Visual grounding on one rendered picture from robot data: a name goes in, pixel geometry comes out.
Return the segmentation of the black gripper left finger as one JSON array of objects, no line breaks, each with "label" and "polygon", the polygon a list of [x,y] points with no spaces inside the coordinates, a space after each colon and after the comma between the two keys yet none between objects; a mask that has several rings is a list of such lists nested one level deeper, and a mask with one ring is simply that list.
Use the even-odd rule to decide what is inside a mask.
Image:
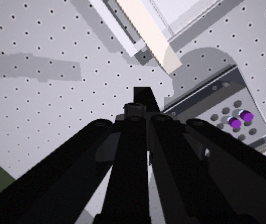
[{"label": "black gripper left finger", "polygon": [[114,123],[90,122],[1,191],[0,224],[75,224],[111,167],[92,224],[152,224],[142,87]]}]

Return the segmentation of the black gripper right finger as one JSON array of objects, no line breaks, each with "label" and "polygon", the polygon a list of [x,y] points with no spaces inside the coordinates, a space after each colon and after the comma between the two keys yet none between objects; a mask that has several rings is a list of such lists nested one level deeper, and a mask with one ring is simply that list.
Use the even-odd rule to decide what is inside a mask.
[{"label": "black gripper right finger", "polygon": [[205,120],[161,113],[151,87],[142,89],[165,223],[266,224],[266,156]]}]

